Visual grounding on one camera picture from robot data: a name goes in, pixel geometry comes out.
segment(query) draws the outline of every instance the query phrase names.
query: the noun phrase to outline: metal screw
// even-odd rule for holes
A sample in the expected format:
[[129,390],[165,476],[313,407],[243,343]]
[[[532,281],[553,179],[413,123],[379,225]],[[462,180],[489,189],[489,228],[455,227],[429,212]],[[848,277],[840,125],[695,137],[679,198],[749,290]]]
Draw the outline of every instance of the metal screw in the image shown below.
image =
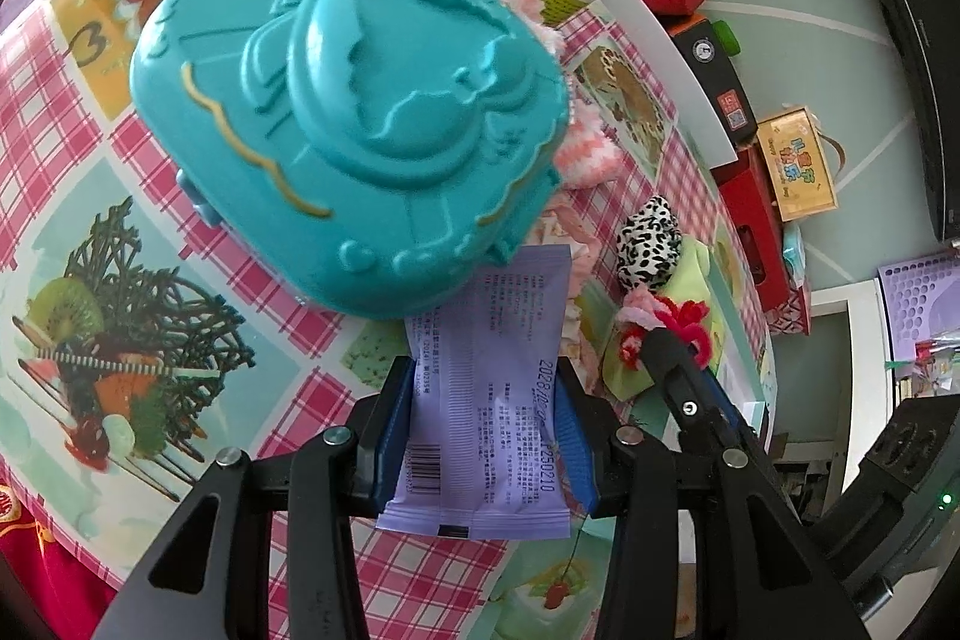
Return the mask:
[[331,426],[323,432],[323,442],[328,445],[346,445],[353,437],[353,432],[346,426]]
[[640,445],[643,432],[635,426],[621,426],[616,430],[616,438],[624,445]]
[[731,469],[743,469],[750,463],[750,459],[747,458],[747,453],[739,448],[728,448],[723,451],[723,463]]
[[229,448],[224,448],[223,450],[217,453],[217,466],[232,467],[234,464],[238,463],[240,459],[243,458],[243,451],[239,448],[233,446]]

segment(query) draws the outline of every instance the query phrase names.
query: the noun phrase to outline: teal toy box lid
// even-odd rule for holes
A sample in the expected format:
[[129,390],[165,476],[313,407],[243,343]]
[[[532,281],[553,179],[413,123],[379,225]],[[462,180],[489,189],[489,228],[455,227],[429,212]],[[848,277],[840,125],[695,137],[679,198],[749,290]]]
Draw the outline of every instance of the teal toy box lid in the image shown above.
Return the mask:
[[374,319],[509,263],[559,184],[569,105],[500,0],[164,0],[131,94],[205,220]]

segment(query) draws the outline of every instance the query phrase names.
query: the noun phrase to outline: wet wipes package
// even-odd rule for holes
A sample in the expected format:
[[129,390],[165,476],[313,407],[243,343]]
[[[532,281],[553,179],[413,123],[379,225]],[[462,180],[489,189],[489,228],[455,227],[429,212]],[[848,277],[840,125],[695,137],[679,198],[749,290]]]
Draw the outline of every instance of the wet wipes package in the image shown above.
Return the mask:
[[380,528],[469,539],[570,534],[553,432],[567,245],[521,247],[406,320],[416,359],[410,439]]

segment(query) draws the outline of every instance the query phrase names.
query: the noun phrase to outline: floor grout line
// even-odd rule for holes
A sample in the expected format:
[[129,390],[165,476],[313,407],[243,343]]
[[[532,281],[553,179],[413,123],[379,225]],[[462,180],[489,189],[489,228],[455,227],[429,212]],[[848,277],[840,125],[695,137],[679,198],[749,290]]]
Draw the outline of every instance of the floor grout line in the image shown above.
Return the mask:
[[820,261],[821,263],[825,263],[827,266],[829,266],[830,268],[832,268],[833,271],[835,271],[837,274],[839,274],[839,275],[840,275],[844,280],[846,280],[848,283],[855,283],[855,282],[856,282],[856,280],[853,279],[853,275],[851,275],[851,273],[849,273],[848,271],[846,271],[846,269],[843,268],[843,266],[840,266],[839,263],[837,263],[836,261],[834,261],[834,259],[830,258],[829,255],[827,255],[826,253],[824,253],[824,251],[821,250],[821,249],[819,249],[819,247],[813,247],[812,244],[810,244],[809,242],[805,242],[805,241],[804,241],[804,242],[803,242],[803,248],[804,248],[808,253],[810,253],[810,255],[813,256],[815,259],[817,259],[817,260]]
[[737,4],[734,1],[704,1],[700,9],[707,9],[712,12],[733,12],[740,15],[755,15],[764,18],[778,18],[780,20],[793,20],[794,23],[810,23],[819,28],[829,28],[833,31],[842,31],[851,34],[860,39],[866,39],[868,42],[883,44],[885,47],[893,47],[894,43],[889,36],[874,33],[867,28],[861,28],[859,25],[850,25],[841,23],[840,20],[831,20],[822,18],[818,15],[810,15],[806,12],[795,12],[792,9],[780,9],[776,6],[762,6],[761,4]]
[[887,135],[877,143],[877,146],[874,149],[864,156],[862,161],[860,161],[855,167],[853,167],[853,169],[847,172],[846,175],[843,175],[843,177],[837,180],[834,190],[837,193],[840,193],[840,191],[843,191],[846,186],[850,185],[851,182],[853,182],[854,177],[860,175],[863,170],[866,169],[866,167],[869,167],[875,160],[877,160],[877,157],[880,156],[880,153],[882,153],[886,148],[889,148],[891,143],[893,143],[893,140],[896,139],[896,137],[899,137],[901,131],[909,126],[911,121],[913,121],[912,110],[908,112],[898,124],[896,124],[887,132]]

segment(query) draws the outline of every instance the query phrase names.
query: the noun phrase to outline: number 3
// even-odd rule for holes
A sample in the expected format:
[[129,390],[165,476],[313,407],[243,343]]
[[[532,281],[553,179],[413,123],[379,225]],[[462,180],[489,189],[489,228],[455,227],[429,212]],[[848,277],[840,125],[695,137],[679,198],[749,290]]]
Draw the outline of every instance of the number 3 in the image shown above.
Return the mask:
[[[104,54],[104,50],[107,49],[109,44],[109,39],[103,34],[104,27],[100,25],[97,20],[90,20],[89,23],[84,25],[77,33],[73,35],[73,39],[70,40],[70,46],[66,49],[66,52],[73,55],[77,60],[77,66],[83,68],[84,66],[89,66],[97,58]],[[83,36],[83,33],[86,34],[86,46],[93,47],[94,52],[91,55],[88,55],[85,58],[77,58],[73,52],[74,47],[77,47],[77,43],[80,41],[80,36]]]

